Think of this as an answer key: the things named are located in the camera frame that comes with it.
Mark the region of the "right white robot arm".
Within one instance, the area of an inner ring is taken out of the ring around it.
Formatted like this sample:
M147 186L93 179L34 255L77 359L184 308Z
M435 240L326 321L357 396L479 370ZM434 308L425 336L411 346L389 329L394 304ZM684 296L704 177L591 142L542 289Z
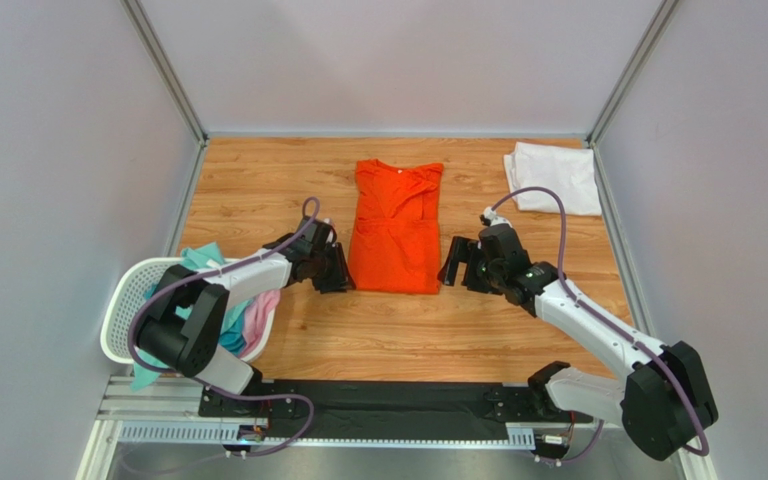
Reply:
M476 239L456 236L438 278L445 286L500 295L550 324L596 357L610 376L587 374L552 362L527 381L535 410L555 415L584 413L620 426L654 460L675 452L708 453L706 430L719 419L698 351L686 342L669 345L627 325L579 289L558 265L534 262L512 226L485 227Z

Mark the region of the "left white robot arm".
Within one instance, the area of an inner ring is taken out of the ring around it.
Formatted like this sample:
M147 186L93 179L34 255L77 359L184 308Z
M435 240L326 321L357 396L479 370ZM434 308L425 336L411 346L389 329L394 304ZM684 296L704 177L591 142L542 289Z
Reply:
M174 373L224 394L241 394L259 373L221 346L227 310L306 280L320 293L354 287L334 227L310 216L296 232L241 260L202 271L174 264L131 321L131 357L141 363L147 353Z

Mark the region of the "orange t-shirt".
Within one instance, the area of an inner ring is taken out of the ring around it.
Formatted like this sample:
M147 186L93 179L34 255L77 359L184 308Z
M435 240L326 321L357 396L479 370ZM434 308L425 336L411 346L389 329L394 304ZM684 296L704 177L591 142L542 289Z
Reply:
M358 199L349 249L356 288L435 295L441 267L439 202L444 166L356 164Z

